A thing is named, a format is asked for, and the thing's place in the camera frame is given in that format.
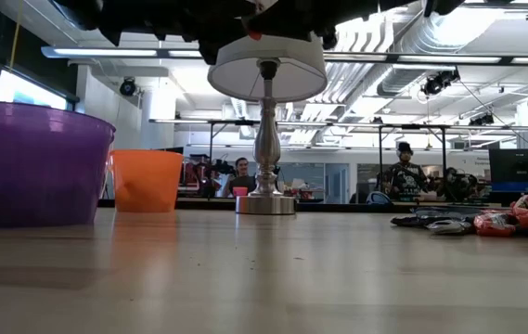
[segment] window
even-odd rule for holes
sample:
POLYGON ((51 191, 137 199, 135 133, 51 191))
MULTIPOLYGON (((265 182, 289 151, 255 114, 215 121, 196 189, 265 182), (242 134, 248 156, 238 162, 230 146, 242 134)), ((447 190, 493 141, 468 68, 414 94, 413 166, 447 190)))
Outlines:
POLYGON ((55 109, 66 109, 66 99, 17 75, 2 71, 0 75, 0 101, 30 103, 55 109))

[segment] man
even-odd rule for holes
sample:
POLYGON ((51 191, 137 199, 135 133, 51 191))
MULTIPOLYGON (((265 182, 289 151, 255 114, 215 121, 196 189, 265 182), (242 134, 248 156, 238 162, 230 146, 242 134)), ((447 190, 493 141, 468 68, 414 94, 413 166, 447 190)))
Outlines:
POLYGON ((414 197, 425 188, 427 177, 420 166, 410 162, 414 155, 410 144, 398 143, 397 155, 400 161, 392 165, 383 178, 385 192, 393 199, 414 197))
POLYGON ((255 177, 249 176, 249 162, 247 158, 238 158, 235 161, 235 169, 237 170, 237 177, 229 175, 226 181, 223 197, 227 198, 233 194, 234 187, 246 187, 248 192, 252 192, 256 188, 255 177))

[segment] man with hat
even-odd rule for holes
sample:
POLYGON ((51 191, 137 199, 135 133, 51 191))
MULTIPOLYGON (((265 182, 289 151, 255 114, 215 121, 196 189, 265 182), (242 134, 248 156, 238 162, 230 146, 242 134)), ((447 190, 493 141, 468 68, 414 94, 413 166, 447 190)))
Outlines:
POLYGON ((414 152, 407 142, 397 145, 399 162, 392 165, 384 175, 385 192, 393 199, 414 197, 426 187, 427 177, 422 168, 410 162, 414 152))

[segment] red cup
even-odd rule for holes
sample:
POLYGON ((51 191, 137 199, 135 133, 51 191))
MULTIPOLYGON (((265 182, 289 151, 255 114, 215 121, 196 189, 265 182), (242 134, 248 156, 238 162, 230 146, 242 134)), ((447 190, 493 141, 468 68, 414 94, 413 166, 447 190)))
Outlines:
POLYGON ((233 187, 233 195, 235 197, 247 196, 247 187, 246 186, 235 186, 233 187))

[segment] purple bucket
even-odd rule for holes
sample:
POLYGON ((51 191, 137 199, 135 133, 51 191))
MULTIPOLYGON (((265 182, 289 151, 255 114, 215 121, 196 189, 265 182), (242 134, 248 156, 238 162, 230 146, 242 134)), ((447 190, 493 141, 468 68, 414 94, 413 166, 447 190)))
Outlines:
POLYGON ((0 102, 0 227, 92 224, 115 128, 0 102))

